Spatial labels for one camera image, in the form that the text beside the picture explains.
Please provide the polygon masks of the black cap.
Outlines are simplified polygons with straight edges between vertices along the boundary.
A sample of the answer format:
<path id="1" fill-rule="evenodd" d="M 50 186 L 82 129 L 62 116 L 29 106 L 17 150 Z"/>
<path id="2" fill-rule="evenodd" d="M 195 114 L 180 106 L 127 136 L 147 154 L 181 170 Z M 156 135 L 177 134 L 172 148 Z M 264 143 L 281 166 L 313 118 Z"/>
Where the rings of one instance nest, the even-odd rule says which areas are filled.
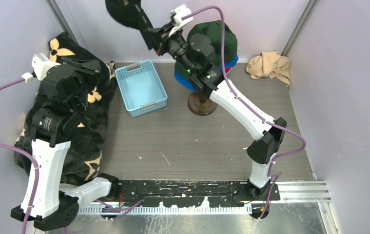
<path id="1" fill-rule="evenodd" d="M 140 0 L 105 0 L 109 15 L 119 24 L 136 30 L 153 28 Z"/>

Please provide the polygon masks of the blue bucket hat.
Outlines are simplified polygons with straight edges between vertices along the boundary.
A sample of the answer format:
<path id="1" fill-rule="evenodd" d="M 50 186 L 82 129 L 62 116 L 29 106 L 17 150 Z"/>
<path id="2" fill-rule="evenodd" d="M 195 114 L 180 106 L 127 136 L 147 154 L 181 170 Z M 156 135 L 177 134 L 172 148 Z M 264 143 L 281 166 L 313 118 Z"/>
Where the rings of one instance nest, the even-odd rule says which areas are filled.
<path id="1" fill-rule="evenodd" d="M 236 55 L 233 60 L 225 62 L 225 68 L 235 67 L 238 60 L 239 60 L 239 56 Z M 193 85 L 190 82 L 190 78 L 189 78 L 187 72 L 184 70 L 184 68 L 178 62 L 175 63 L 174 77 L 175 77 L 176 81 L 179 84 L 181 84 L 182 86 L 184 86 L 185 88 L 187 88 L 187 89 L 189 89 L 193 92 L 196 91 L 195 88 L 193 87 Z"/>

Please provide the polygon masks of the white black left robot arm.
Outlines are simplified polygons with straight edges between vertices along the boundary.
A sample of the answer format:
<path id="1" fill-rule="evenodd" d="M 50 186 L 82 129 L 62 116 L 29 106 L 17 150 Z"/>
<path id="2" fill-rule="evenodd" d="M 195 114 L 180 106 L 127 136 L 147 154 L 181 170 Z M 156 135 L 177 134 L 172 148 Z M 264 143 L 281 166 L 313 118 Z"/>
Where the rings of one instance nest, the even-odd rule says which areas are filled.
<path id="1" fill-rule="evenodd" d="M 29 182 L 23 202 L 11 210 L 11 217 L 33 221 L 35 230 L 48 232 L 69 226 L 79 210 L 98 199 L 115 201 L 121 186 L 108 174 L 80 186 L 60 181 L 72 137 L 87 110 L 88 93 L 98 81 L 100 62 L 63 58 L 57 63 L 34 54 L 31 64 L 47 102 L 32 118 Z"/>

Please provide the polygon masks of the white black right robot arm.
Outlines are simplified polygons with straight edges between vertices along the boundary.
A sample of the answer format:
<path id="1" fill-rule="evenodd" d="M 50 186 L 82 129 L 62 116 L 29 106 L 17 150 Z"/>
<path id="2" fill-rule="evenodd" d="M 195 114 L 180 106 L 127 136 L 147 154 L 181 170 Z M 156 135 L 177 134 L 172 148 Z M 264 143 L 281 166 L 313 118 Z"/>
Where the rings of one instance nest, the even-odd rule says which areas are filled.
<path id="1" fill-rule="evenodd" d="M 143 30 L 141 34 L 150 50 L 159 56 L 168 53 L 186 69 L 198 94 L 223 107 L 250 133 L 253 142 L 246 152 L 252 159 L 252 171 L 247 191 L 254 200 L 261 200 L 271 190 L 268 171 L 271 158 L 283 141 L 281 128 L 287 126 L 286 121 L 261 113 L 225 78 L 225 70 L 213 63 L 215 49 L 208 36 L 194 34 L 185 40 L 182 32 L 170 35 L 162 28 Z"/>

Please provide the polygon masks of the light blue plastic basket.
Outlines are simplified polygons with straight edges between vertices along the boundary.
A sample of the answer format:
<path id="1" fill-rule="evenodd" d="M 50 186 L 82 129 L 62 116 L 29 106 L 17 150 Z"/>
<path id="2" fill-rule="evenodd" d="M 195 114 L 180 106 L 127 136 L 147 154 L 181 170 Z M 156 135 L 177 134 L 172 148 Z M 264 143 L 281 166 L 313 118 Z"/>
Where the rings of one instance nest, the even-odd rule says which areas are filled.
<path id="1" fill-rule="evenodd" d="M 115 74 L 131 117 L 167 107 L 167 93 L 151 60 L 117 68 Z"/>

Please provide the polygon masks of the black floral blanket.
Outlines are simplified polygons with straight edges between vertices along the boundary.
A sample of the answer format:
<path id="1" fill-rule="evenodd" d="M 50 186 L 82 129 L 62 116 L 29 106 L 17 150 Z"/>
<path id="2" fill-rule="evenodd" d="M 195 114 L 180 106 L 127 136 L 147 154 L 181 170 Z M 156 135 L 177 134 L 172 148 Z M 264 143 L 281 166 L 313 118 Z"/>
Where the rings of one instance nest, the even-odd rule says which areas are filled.
<path id="1" fill-rule="evenodd" d="M 97 59 L 94 54 L 78 45 L 67 32 L 62 32 L 50 39 L 49 60 L 61 63 L 63 57 L 77 60 Z M 61 183 L 82 185 L 95 178 L 103 164 L 102 148 L 106 139 L 110 103 L 117 89 L 115 62 L 100 61 L 100 75 L 97 83 L 88 94 L 87 111 L 75 129 L 71 146 L 67 152 L 61 176 Z M 26 113 L 22 133 L 14 147 L 32 154 L 30 124 L 33 115 L 38 111 L 46 98 L 39 86 L 32 108 Z M 29 175 L 32 163 L 17 152 L 13 152 L 14 163 Z"/>

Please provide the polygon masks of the beige crumpled cloth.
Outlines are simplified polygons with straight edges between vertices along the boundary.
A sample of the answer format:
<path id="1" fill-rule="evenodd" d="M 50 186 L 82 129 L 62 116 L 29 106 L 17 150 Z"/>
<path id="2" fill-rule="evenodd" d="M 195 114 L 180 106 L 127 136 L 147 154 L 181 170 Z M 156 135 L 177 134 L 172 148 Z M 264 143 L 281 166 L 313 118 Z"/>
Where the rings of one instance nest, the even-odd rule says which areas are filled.
<path id="1" fill-rule="evenodd" d="M 246 72 L 252 79 L 276 78 L 290 87 L 290 66 L 291 61 L 279 52 L 261 52 L 247 63 Z"/>

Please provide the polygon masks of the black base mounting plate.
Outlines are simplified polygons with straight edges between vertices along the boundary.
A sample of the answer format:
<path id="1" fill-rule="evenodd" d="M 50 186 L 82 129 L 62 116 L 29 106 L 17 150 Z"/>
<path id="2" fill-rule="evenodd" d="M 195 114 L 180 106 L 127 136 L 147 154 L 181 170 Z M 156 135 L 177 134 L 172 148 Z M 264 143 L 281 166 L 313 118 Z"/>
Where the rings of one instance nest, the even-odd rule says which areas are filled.
<path id="1" fill-rule="evenodd" d="M 259 196 L 251 194 L 246 181 L 226 180 L 121 180 L 119 193 L 101 198 L 110 204 L 121 202 L 124 207 L 141 200 L 142 207 L 196 208 L 208 201 L 210 208 L 242 207 L 249 202 L 280 200 L 278 186 Z"/>

